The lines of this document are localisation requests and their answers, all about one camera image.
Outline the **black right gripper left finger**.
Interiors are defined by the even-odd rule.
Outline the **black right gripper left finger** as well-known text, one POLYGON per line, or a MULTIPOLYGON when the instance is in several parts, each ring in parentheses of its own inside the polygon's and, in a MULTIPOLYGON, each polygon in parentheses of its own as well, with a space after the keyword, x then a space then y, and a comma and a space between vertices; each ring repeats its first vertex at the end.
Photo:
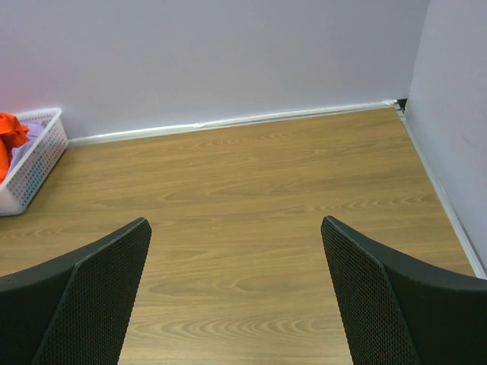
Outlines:
POLYGON ((116 364, 151 242, 138 218, 1 278, 3 364, 116 364))

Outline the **orange t-shirt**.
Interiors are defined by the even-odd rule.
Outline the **orange t-shirt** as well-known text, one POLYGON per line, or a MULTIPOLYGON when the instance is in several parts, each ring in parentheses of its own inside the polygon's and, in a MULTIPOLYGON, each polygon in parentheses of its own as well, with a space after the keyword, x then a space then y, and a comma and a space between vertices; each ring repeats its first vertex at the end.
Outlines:
POLYGON ((12 161, 12 150, 26 144, 29 128, 21 124, 15 115, 1 113, 1 182, 8 174, 12 161))

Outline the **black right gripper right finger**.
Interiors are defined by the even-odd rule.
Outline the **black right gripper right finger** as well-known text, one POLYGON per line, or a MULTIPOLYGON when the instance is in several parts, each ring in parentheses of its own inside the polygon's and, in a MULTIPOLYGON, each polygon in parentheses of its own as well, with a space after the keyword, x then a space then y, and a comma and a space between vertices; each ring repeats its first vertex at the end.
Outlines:
POLYGON ((332 216, 321 224, 354 364, 484 364, 486 281, 385 246, 332 216))

